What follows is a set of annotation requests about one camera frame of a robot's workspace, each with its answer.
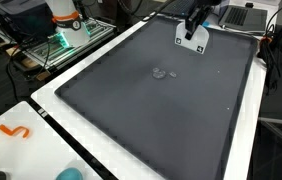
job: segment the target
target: teal object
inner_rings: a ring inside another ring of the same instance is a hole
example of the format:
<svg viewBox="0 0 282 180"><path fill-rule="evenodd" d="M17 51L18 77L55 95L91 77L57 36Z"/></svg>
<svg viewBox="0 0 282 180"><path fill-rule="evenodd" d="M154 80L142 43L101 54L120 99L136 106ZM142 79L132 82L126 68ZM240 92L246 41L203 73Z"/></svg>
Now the teal object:
<svg viewBox="0 0 282 180"><path fill-rule="evenodd" d="M203 24L202 24L203 27L208 27L209 25L210 25L210 23L207 22L207 21L204 21Z"/></svg>
<svg viewBox="0 0 282 180"><path fill-rule="evenodd" d="M68 168L62 171L56 180L83 180L81 172L76 168Z"/></svg>

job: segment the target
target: white table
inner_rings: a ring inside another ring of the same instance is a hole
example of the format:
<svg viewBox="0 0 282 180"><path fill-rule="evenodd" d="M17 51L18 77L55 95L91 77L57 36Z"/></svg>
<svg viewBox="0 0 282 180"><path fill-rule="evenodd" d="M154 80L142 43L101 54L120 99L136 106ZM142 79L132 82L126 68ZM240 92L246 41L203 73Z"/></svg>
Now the white table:
<svg viewBox="0 0 282 180"><path fill-rule="evenodd" d="M102 179L26 102L1 115L1 124L30 129L27 139L22 132L10 137L0 131L0 171L7 179L53 180L69 167L84 179Z"/></svg>
<svg viewBox="0 0 282 180"><path fill-rule="evenodd" d="M239 3L237 0L231 2L231 4L244 5L245 2ZM277 7L269 5L257 3L255 3L255 5L259 8L268 9L269 16L272 16L275 9L277 9ZM215 25L216 19L209 18L208 20L211 23L211 27L219 29L219 27ZM163 179L163 177L147 167L84 117L62 102L54 95L54 91L144 24L143 22L139 22L31 95L35 102L46 110L47 113L120 180L157 180ZM246 179L263 93L265 72L262 61L254 58L244 91L224 176L226 180Z"/></svg>

